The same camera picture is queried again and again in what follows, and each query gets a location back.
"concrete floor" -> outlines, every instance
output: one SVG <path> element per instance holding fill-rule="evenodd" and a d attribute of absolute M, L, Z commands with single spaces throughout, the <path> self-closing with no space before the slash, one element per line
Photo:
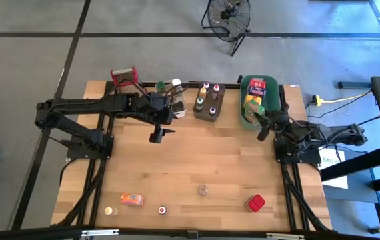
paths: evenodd
<path fill-rule="evenodd" d="M 0 31 L 73 32 L 83 2 L 20 0 L 10 4 L 0 0 Z M 98 0 L 91 3 L 83 31 L 198 33 L 202 32 L 200 19 L 205 7 L 205 0 Z M 252 0 L 251 14 L 253 32 L 380 33 L 369 3 L 363 1 Z M 33 123 L 35 104 L 53 96 L 70 42 L 68 38 L 0 39 L 0 230 L 8 228 L 39 137 Z M 313 94 L 336 99 L 363 93 L 338 90 L 336 83 L 368 81 L 380 75 L 380 39 L 246 39 L 234 57 L 227 55 L 231 47 L 216 38 L 81 39 L 63 96 L 82 97 L 86 81 L 108 80 L 110 69 L 131 65 L 136 66 L 143 81 L 178 77 L 234 83 L 239 75 L 271 75 L 280 84 L 300 85 L 306 101 Z M 311 114 L 320 115 L 338 106 L 312 107 Z M 373 96 L 366 96 L 311 121 L 344 125 L 377 114 Z M 369 142 L 360 149 L 380 147 L 380 121 L 365 128 Z M 50 141 L 24 227 L 49 225 L 64 159 L 65 149 Z M 349 216 L 339 214 L 337 204 L 328 201 L 334 229 L 362 235 L 364 227 L 360 226 L 376 227 L 376 223 L 364 221 L 375 210 L 358 203 L 346 204 L 351 209 Z M 361 224 L 342 224 L 354 223 L 354 218 Z"/>

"orange box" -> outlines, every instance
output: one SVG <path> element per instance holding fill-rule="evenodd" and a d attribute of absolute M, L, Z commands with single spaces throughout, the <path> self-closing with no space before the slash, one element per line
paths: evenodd
<path fill-rule="evenodd" d="M 142 206 L 144 204 L 144 197 L 140 194 L 122 193 L 121 204 L 130 206 Z"/>

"green container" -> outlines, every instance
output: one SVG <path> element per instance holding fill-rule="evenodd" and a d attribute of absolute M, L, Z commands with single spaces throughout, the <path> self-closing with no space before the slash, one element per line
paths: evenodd
<path fill-rule="evenodd" d="M 260 130 L 261 129 L 260 124 L 258 124 L 257 126 L 254 126 L 250 122 L 246 121 L 246 119 L 243 117 L 245 112 L 244 110 L 242 110 L 242 107 L 243 107 L 243 103 L 245 102 L 245 96 L 247 93 L 249 81 L 252 78 L 262 78 L 264 79 L 266 83 L 265 96 L 263 97 L 263 101 L 261 102 L 261 105 L 267 111 L 280 110 L 281 108 L 281 103 L 280 103 L 280 98 L 279 98 L 279 86 L 276 80 L 270 76 L 248 75 L 242 78 L 241 92 L 240 92 L 240 98 L 239 98 L 239 113 L 240 113 L 239 118 L 241 120 L 242 128 L 244 128 L 245 130 Z"/>

